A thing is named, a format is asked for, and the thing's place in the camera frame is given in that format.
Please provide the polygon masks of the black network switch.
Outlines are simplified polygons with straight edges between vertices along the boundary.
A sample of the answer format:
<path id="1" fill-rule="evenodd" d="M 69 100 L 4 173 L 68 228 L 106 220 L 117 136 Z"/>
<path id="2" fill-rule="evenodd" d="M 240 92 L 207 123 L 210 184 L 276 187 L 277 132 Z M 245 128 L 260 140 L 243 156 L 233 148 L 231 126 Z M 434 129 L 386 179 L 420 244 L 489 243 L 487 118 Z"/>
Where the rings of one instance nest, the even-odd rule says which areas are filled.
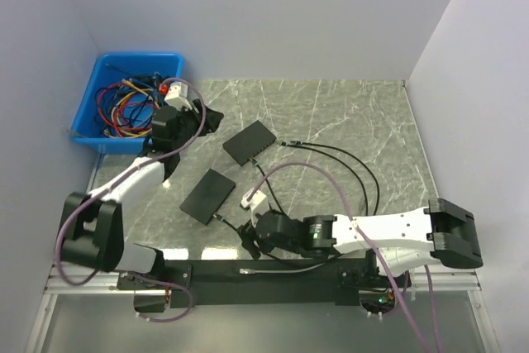
<path id="1" fill-rule="evenodd" d="M 209 169 L 179 208 L 195 221 L 207 226 L 235 187 L 234 181 Z"/>
<path id="2" fill-rule="evenodd" d="M 274 144 L 276 139 L 276 135 L 257 120 L 225 141 L 222 148 L 239 166 L 243 166 Z"/>

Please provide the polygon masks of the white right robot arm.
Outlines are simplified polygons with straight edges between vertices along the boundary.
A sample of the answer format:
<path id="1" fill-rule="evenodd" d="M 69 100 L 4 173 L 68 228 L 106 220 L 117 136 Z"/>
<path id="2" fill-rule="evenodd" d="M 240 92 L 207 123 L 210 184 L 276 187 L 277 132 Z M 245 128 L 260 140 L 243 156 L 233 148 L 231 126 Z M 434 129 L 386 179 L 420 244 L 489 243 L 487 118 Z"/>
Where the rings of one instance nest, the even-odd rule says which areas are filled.
<path id="1" fill-rule="evenodd" d="M 317 215 L 303 220 L 275 211 L 262 192 L 248 193 L 241 207 L 250 214 L 250 237 L 264 249 L 325 259 L 372 250 L 364 265 L 373 286 L 424 265 L 476 270 L 484 261 L 473 213 L 444 198 L 409 212 L 378 216 Z"/>

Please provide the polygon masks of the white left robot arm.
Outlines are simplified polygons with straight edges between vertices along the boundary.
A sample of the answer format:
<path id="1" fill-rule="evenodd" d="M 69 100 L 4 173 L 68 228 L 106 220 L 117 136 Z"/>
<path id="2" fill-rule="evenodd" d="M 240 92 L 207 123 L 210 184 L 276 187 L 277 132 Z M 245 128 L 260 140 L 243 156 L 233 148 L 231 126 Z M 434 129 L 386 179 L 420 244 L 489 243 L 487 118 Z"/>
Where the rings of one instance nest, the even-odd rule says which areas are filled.
<path id="1" fill-rule="evenodd" d="M 200 136 L 216 132 L 223 118 L 222 112 L 207 107 L 199 98 L 188 110 L 170 105 L 158 109 L 151 133 L 124 171 L 89 193 L 71 193 L 65 199 L 55 243 L 55 264 L 64 282 L 77 284 L 64 272 L 65 262 L 89 268 L 94 274 L 130 264 L 149 289 L 165 281 L 159 250 L 126 245 L 124 213 L 149 189 L 167 180 L 179 165 L 181 152 Z"/>

